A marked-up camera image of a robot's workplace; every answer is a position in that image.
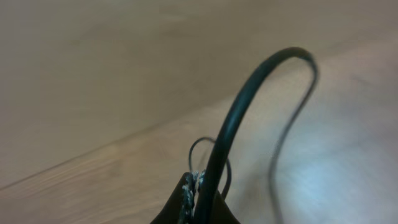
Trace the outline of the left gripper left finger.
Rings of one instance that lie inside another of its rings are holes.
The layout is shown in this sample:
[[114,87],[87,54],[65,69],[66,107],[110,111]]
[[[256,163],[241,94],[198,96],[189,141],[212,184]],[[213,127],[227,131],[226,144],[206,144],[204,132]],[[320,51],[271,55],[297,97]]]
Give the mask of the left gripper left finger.
[[182,175],[163,209],[150,224],[189,224],[195,206],[195,185],[198,174],[186,172]]

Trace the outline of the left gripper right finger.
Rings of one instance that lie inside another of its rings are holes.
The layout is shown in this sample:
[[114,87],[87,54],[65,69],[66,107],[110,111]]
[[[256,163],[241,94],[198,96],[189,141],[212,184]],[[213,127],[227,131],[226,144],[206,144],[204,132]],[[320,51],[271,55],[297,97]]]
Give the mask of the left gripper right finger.
[[211,224],[239,224],[219,192],[213,201]]

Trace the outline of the cardboard back panel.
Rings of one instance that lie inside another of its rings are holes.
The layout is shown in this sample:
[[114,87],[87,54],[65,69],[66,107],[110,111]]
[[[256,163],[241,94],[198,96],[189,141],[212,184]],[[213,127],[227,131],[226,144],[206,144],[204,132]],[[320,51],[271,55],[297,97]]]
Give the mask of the cardboard back panel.
[[2,1],[1,186],[395,29],[396,1]]

